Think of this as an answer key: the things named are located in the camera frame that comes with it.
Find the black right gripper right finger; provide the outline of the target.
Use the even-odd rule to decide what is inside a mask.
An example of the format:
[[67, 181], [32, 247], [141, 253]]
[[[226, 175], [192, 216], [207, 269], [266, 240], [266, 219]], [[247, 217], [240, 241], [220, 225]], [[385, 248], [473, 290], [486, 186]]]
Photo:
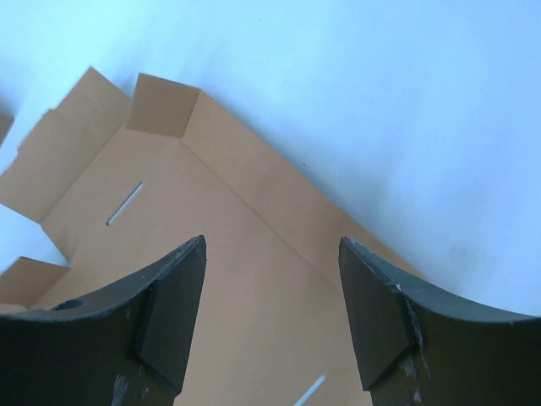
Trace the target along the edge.
[[538, 317], [449, 293], [349, 237], [338, 261], [360, 381], [373, 404], [539, 404]]

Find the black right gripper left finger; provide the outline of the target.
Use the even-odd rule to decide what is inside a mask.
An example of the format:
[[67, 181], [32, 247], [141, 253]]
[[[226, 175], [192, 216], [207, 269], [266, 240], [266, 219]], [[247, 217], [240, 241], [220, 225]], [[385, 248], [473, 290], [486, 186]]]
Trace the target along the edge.
[[183, 389], [205, 267], [205, 238], [197, 236], [49, 310], [2, 314], [2, 404], [173, 404]]

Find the brown cardboard box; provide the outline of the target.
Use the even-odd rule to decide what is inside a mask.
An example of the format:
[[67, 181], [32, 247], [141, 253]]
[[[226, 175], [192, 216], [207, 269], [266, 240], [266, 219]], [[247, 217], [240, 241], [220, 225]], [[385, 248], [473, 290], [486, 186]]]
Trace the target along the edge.
[[1, 277], [2, 404], [370, 404], [338, 246], [404, 260], [202, 90], [88, 69], [1, 202], [66, 259]]

